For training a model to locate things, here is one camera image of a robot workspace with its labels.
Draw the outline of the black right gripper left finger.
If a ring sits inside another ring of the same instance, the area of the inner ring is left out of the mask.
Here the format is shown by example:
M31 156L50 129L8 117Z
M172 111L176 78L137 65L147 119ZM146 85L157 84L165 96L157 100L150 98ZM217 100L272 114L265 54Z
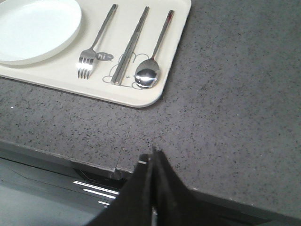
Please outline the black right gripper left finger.
M142 154L135 170L107 209L90 226L150 226L152 224L150 156Z

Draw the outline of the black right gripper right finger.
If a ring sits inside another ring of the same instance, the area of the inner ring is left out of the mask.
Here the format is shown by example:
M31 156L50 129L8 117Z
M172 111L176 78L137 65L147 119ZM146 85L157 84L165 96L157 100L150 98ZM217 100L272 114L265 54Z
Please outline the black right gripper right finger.
M153 202L159 226L224 226L226 222L198 201L172 169L166 155L153 148Z

